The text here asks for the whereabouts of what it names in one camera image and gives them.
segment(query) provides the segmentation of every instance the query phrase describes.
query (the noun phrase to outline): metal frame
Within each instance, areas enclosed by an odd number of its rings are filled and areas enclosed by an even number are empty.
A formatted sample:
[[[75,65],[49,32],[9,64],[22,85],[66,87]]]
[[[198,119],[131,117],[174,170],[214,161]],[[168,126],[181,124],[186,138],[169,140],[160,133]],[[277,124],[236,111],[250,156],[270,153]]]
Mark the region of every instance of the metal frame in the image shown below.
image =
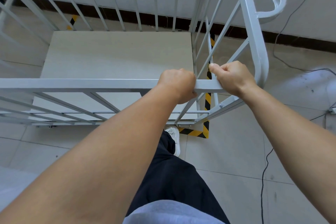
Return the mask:
[[[39,37],[44,43],[48,44],[41,36],[31,30],[28,26],[26,26],[19,17],[17,17],[14,13],[11,12],[10,7],[13,0],[8,0],[5,5],[0,4],[0,8],[2,11],[0,13],[0,24],[2,25],[3,20],[5,19],[5,13],[14,18],[21,26],[26,28],[30,33]],[[32,0],[22,0],[26,6],[32,10],[32,12],[46,25],[48,25],[52,30],[59,30],[56,25],[53,24],[41,11]],[[57,7],[56,3],[53,0],[49,0],[51,4],[55,7],[55,9],[59,12],[61,17],[66,21],[67,25],[69,25],[72,30],[76,30],[73,25],[71,25],[65,18],[64,14]],[[124,27],[124,22],[120,15],[120,10],[117,6],[116,0],[112,0],[115,6],[116,12],[118,14],[118,18],[121,24],[123,31],[126,31]],[[138,9],[137,0],[134,1],[134,11],[136,12],[137,21],[139,25],[139,31],[142,31],[140,13]],[[177,16],[177,5],[179,0],[175,0],[174,4],[174,17],[173,17],[173,28],[172,31],[175,31],[176,26],[176,16]],[[260,24],[264,22],[268,22],[274,19],[284,8],[286,4],[286,0],[273,0],[274,2],[274,10],[268,12],[257,12],[254,1],[253,0],[237,0],[237,4],[232,10],[227,22],[224,25],[223,30],[218,36],[215,45],[213,48],[211,47],[210,41],[210,31],[213,23],[215,22],[216,14],[218,13],[219,7],[221,6],[223,0],[218,0],[216,8],[211,16],[211,20],[209,22],[208,19],[208,6],[210,0],[195,0],[195,7],[193,11],[193,16],[191,18],[191,24],[189,28],[189,32],[191,32],[191,43],[192,43],[192,55],[194,59],[194,73],[197,77],[195,92],[199,94],[197,98],[194,98],[187,102],[181,111],[174,111],[172,113],[179,114],[175,120],[169,120],[167,124],[176,124],[181,126],[188,126],[192,124],[198,124],[204,122],[205,120],[210,120],[215,118],[221,114],[229,112],[241,105],[243,105],[243,101],[236,96],[230,96],[225,101],[219,103],[217,93],[225,92],[218,81],[216,80],[215,75],[212,75],[212,80],[200,80],[200,76],[202,72],[207,68],[209,62],[213,61],[213,54],[217,47],[219,46],[221,40],[223,39],[225,33],[229,29],[229,26],[234,19],[237,12],[241,9],[246,31],[247,31],[247,39],[241,44],[241,46],[237,49],[237,51],[233,54],[233,56],[229,59],[229,62],[237,60],[241,53],[249,46],[252,54],[252,59],[255,67],[255,80],[260,87],[263,87],[268,74],[268,57],[266,52],[265,43],[263,40],[263,35],[261,33]],[[86,21],[83,16],[81,10],[78,5],[71,0],[71,3],[88,26],[89,30],[93,30],[90,24]],[[103,18],[103,15],[100,12],[100,9],[95,0],[92,0],[92,4],[98,12],[98,15],[106,29],[109,31],[109,28]],[[157,0],[154,0],[155,5],[155,29],[159,31],[158,27],[158,7]],[[200,44],[198,50],[196,50],[196,45],[199,40],[201,27],[205,23],[206,25],[206,33],[204,38]],[[0,35],[7,40],[19,45],[15,39],[6,35],[0,30]],[[208,45],[209,55],[206,58],[201,70],[198,72],[196,67],[196,61],[200,58],[200,53],[204,47],[204,45]],[[100,114],[115,114],[120,110],[115,107],[112,103],[104,99],[100,92],[139,92],[141,96],[145,95],[149,90],[151,90],[157,84],[157,80],[137,80],[137,79],[31,79],[31,78],[11,78],[11,79],[0,79],[0,89],[9,91],[9,92],[24,92],[28,94],[32,94],[38,98],[45,99],[47,101],[56,103],[58,105],[64,106],[73,111],[54,111],[46,108],[34,106],[31,104],[23,103],[20,101],[16,101],[13,99],[8,99],[4,97],[0,97],[0,100],[17,104],[19,106],[24,106],[31,108],[31,111],[17,111],[9,108],[0,108],[0,121],[7,121],[11,123],[20,123],[20,124],[32,124],[32,125],[81,125],[81,124],[100,124],[104,120],[105,117]],[[91,99],[99,102],[103,106],[107,107],[110,111],[92,111],[92,110],[84,110],[80,107],[74,106],[72,104],[66,103],[60,99],[57,99],[48,93],[50,92],[81,92],[89,96]],[[215,97],[215,106],[209,111],[201,111],[199,100],[203,96],[204,93],[214,93]],[[193,105],[193,103],[197,104],[197,111],[189,111],[189,108]],[[186,113],[197,113],[198,117],[195,120],[182,120],[183,116]],[[23,116],[31,116],[34,118],[39,118],[43,120],[31,120],[28,118],[16,118],[11,117],[11,114],[20,114]],[[57,118],[46,117],[44,115],[56,115],[63,118],[67,118],[68,120],[61,120]],[[90,119],[81,119],[71,114],[85,114],[90,116]]]

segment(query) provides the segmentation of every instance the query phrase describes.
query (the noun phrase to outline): black pants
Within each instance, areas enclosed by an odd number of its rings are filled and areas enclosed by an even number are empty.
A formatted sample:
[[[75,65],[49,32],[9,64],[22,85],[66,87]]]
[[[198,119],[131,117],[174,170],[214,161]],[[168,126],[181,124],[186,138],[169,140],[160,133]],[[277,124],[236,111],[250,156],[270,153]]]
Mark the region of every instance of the black pants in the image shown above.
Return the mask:
[[[175,142],[169,133],[164,131],[126,216],[148,203],[174,200],[229,224],[224,211],[195,167],[174,156],[174,152]]]

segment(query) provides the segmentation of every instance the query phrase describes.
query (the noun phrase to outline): shoe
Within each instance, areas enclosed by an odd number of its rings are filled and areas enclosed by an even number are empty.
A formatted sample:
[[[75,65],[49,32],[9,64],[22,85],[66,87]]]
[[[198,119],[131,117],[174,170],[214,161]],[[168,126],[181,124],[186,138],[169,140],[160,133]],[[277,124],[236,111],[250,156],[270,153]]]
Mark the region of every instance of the shoe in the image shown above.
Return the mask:
[[[175,153],[174,156],[178,157],[180,155],[180,132],[177,129],[177,127],[175,126],[171,126],[168,127],[167,129],[165,129],[165,131],[167,131],[170,136],[172,137],[172,139],[175,141]]]

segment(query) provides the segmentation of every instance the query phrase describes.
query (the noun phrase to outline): tiled floor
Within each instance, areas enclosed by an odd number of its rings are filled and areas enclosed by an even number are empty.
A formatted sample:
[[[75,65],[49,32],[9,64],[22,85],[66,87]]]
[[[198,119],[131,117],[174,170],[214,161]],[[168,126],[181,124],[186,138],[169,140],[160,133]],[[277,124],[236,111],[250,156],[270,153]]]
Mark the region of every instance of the tiled floor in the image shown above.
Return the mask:
[[[35,25],[36,30],[42,32],[46,39],[50,39],[52,32],[42,24],[36,26],[27,10],[23,8],[14,10],[24,21]],[[61,29],[65,28],[65,23],[57,14],[52,12],[46,14]],[[88,20],[95,30],[103,30],[99,19],[88,18]],[[119,22],[107,21],[107,24],[110,29],[121,29]],[[87,30],[80,18],[75,26],[79,30]],[[126,23],[126,27],[128,30],[137,29],[136,24]],[[18,30],[18,27],[11,23],[7,28],[11,33]],[[143,26],[143,30],[155,29]],[[28,42],[22,39],[22,41],[36,45],[36,40]],[[225,63],[241,43],[242,40],[224,39],[215,53],[215,62]],[[308,119],[324,114],[336,101],[336,78],[332,74],[326,71],[306,74],[290,69],[272,57],[271,44],[267,44],[267,50],[270,70],[265,89],[277,99]],[[17,64],[15,62],[29,64],[25,65],[28,67],[35,66],[36,68],[27,71],[31,77],[39,77],[43,65],[41,59],[44,59],[45,52],[46,49],[41,48],[40,52],[36,52],[30,59],[20,57],[18,51],[13,55],[2,53],[0,58],[10,61],[14,66]],[[276,46],[275,54],[294,66],[309,69],[326,66],[336,70],[334,54],[280,45]],[[203,50],[200,60],[204,60],[205,55],[207,53]],[[248,51],[240,60],[251,71],[254,70]],[[2,77],[14,76],[15,74],[8,72],[2,75]],[[219,95],[219,100],[222,101],[226,97],[228,96]],[[31,99],[25,97],[24,101],[29,102]],[[322,116],[313,122],[336,133],[335,116],[327,115],[326,118]],[[34,176],[40,174],[94,128],[94,126],[37,128],[0,123],[0,166],[4,167],[0,169],[0,185],[8,184],[8,179],[4,179],[8,175],[8,170],[19,170]],[[181,135],[180,144],[180,158],[196,167],[231,223],[261,222],[261,176],[266,165],[265,157],[270,152],[271,145],[247,106],[212,119],[209,139]],[[265,223],[327,223],[293,184],[274,152],[270,154],[268,161],[263,192]],[[25,180],[27,184],[32,177],[29,176]]]

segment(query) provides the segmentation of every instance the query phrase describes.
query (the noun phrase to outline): left hand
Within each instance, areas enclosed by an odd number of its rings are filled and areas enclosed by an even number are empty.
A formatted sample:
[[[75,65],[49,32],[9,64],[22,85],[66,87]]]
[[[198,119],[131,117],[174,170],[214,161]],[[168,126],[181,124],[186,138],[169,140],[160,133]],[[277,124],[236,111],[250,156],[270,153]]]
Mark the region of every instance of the left hand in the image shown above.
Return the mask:
[[[169,89],[177,97],[177,104],[183,104],[197,97],[197,94],[193,92],[195,83],[194,73],[181,68],[164,71],[157,85]]]

